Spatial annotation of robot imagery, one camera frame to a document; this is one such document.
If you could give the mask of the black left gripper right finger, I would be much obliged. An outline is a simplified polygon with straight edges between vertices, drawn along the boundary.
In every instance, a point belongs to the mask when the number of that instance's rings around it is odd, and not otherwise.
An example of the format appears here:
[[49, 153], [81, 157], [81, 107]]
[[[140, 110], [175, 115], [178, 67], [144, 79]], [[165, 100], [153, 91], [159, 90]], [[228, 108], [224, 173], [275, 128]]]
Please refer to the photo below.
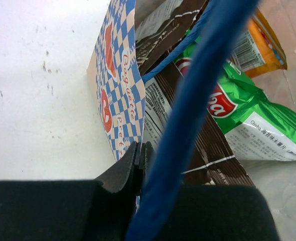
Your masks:
[[258, 189], [183, 185], [170, 192], [173, 167], [150, 175], [136, 214], [137, 240], [279, 240]]

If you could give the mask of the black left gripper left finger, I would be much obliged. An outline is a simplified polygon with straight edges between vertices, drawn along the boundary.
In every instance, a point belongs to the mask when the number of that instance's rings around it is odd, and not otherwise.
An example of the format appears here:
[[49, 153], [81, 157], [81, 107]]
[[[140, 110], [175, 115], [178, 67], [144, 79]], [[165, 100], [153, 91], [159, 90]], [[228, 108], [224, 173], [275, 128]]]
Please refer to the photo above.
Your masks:
[[0, 181], [0, 240], [123, 240], [137, 143], [92, 180]]

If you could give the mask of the orange chips bag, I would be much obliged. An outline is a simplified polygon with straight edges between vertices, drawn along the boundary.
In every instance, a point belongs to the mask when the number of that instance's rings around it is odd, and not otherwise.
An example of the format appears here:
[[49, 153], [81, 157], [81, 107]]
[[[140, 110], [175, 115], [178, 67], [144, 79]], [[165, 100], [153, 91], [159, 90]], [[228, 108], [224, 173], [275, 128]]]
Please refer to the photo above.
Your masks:
[[259, 9], [237, 41], [232, 62], [250, 78], [275, 70], [287, 70], [284, 50], [273, 29]]

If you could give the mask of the blue checkered paper bag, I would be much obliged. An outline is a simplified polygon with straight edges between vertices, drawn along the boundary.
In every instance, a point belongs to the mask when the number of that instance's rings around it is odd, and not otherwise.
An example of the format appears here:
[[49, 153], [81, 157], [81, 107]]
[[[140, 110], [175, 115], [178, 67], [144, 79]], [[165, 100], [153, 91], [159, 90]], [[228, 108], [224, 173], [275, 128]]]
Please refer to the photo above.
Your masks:
[[[131, 143], [143, 142], [145, 83], [170, 63], [175, 64], [182, 78], [148, 180], [158, 167], [167, 170], [173, 167], [169, 191], [177, 195], [176, 187], [182, 181], [180, 173], [191, 163], [197, 135], [209, 113], [207, 102], [257, 1], [205, 1], [185, 35], [141, 75], [136, 60], [135, 29], [163, 2], [111, 1], [87, 76], [111, 149], [119, 160]], [[126, 239], [137, 240], [136, 215]]]

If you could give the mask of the green Chuba snack bag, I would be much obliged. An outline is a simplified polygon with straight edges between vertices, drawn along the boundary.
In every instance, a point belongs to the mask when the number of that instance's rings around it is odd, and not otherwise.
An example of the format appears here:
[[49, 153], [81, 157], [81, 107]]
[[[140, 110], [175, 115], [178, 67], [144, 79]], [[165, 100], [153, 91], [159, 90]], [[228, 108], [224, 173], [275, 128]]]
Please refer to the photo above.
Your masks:
[[239, 160], [296, 161], [296, 113], [228, 60], [207, 105]]

